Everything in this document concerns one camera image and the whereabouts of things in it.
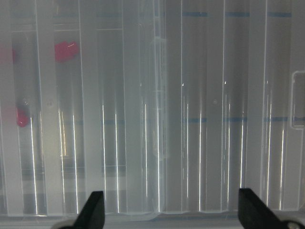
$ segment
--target blue stripe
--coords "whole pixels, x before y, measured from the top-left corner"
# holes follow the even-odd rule
[[[250,17],[249,12],[226,12],[224,13],[226,17],[237,17],[237,18],[248,18]]]
[[[294,117],[294,121],[295,122],[299,122],[299,121],[305,121],[305,117]]]
[[[291,13],[284,13],[284,12],[268,12],[268,17],[275,17],[275,18],[291,18]]]
[[[288,121],[288,117],[268,117],[268,118],[264,118],[264,122],[287,122]]]
[[[182,12],[184,17],[207,17],[207,12]]]

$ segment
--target red plastic piece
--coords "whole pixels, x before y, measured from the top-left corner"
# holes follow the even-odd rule
[[[20,127],[25,127],[29,123],[29,118],[26,116],[25,112],[19,108],[16,109],[17,125]]]
[[[61,42],[55,45],[55,60],[65,62],[74,58],[80,49],[76,42]]]

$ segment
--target pink object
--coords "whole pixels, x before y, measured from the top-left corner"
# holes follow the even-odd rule
[[[0,44],[0,64],[11,63],[12,61],[13,63],[16,61],[16,51]]]
[[[29,118],[26,116],[23,110],[16,108],[16,116],[18,126],[25,127],[29,123]]]
[[[55,60],[65,62],[74,58],[79,53],[79,47],[76,42],[61,42],[55,45]]]

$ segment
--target translucent plastic panel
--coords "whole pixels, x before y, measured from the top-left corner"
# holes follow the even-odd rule
[[[206,157],[206,31],[207,2],[183,1],[181,139],[179,141],[182,151],[182,209],[189,211],[201,210],[205,196],[202,181],[205,177]]]
[[[53,5],[64,211],[75,214],[85,202],[79,5],[69,0]]]
[[[106,209],[126,212],[122,29],[97,30],[97,40]]]
[[[142,211],[161,212],[164,208],[167,83],[164,1],[140,1],[139,11]]]
[[[225,4],[224,141],[228,209],[237,209],[238,188],[244,186],[249,68],[249,1]]]
[[[98,30],[122,28],[122,0],[98,0],[96,9]]]
[[[304,99],[305,99],[305,73],[303,71],[297,71],[294,72],[291,78],[291,115],[289,116],[291,120],[288,120],[288,123],[291,121],[291,127],[294,130],[298,130],[299,132],[304,132],[304,125],[305,125],[305,105],[304,105]],[[304,169],[304,159],[301,162],[302,173],[301,175],[305,175],[305,169]],[[304,208],[305,203],[305,194],[304,194],[304,186],[303,186],[304,180],[301,181],[301,196],[300,196],[300,204],[303,205],[302,208]]]
[[[10,1],[24,214],[46,214],[35,2]]]
[[[289,98],[291,2],[267,4],[264,191],[269,207],[281,209]]]

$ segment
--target clear plastic bin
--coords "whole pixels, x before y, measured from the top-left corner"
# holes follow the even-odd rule
[[[305,219],[304,1],[0,6],[0,228],[94,190],[109,228],[238,228],[240,187]]]

